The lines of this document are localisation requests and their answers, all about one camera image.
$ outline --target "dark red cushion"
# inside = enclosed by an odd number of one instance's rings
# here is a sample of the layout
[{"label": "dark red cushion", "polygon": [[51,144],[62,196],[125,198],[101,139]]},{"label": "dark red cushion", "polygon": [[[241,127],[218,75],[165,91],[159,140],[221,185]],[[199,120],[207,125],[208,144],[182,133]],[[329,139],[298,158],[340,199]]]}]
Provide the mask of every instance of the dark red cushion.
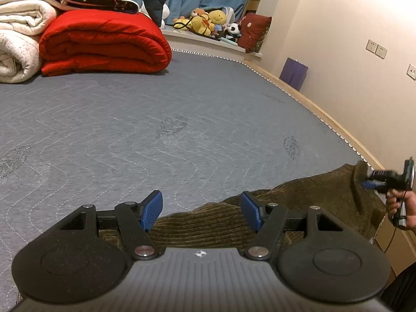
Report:
[{"label": "dark red cushion", "polygon": [[271,23],[271,16],[254,13],[244,15],[238,20],[238,24],[241,26],[241,37],[238,39],[237,44],[244,48],[246,53],[252,53]]}]

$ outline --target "pillow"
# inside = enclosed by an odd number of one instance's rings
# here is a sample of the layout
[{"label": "pillow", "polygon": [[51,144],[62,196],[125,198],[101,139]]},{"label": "pillow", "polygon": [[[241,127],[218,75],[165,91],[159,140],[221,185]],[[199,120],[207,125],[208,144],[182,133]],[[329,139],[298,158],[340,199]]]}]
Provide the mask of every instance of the pillow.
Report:
[{"label": "pillow", "polygon": [[252,53],[259,41],[263,41],[264,35],[272,23],[271,16],[248,13],[237,22],[241,26],[241,37],[237,44],[245,49],[246,53]]},{"label": "pillow", "polygon": [[264,31],[263,35],[260,37],[260,40],[257,41],[256,47],[254,49],[255,53],[260,53],[261,46],[263,45],[263,41],[266,38],[267,33],[269,32],[269,28],[270,27],[266,27],[266,30]]}]

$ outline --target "human hand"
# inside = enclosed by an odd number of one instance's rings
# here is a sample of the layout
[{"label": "human hand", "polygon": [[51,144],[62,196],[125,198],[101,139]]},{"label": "human hand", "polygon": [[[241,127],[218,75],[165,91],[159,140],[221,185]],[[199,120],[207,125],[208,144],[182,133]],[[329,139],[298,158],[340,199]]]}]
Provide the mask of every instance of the human hand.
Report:
[{"label": "human hand", "polygon": [[391,190],[386,195],[386,210],[388,218],[391,221],[394,214],[400,208],[398,198],[403,198],[406,208],[406,230],[412,230],[416,234],[416,194],[413,191],[397,191]]}]

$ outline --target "brown corduroy blanket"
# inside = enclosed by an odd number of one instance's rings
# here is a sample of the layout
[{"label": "brown corduroy blanket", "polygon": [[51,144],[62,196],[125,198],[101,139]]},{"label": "brown corduroy blanket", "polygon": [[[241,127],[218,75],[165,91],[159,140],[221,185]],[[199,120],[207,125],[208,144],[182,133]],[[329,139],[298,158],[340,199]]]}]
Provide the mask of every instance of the brown corduroy blanket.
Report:
[{"label": "brown corduroy blanket", "polygon": [[[359,161],[357,165],[345,164],[328,173],[251,193],[263,203],[277,203],[296,211],[318,205],[370,239],[384,217],[385,208],[374,191],[361,187],[366,175],[367,164]],[[240,211],[238,195],[220,203],[207,203],[190,212],[161,217],[148,235],[159,249],[235,247],[241,250],[254,233]],[[286,235],[285,244],[302,236],[303,233],[291,232]],[[115,231],[100,231],[100,237],[119,246]]]}]

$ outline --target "red folded comforter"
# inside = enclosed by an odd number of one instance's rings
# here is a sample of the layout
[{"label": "red folded comforter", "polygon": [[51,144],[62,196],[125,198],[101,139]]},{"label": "red folded comforter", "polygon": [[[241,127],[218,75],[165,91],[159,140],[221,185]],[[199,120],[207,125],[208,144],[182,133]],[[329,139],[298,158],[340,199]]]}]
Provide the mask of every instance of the red folded comforter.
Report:
[{"label": "red folded comforter", "polygon": [[39,41],[45,76],[91,70],[155,73],[172,59],[168,41],[144,14],[67,11]]}]

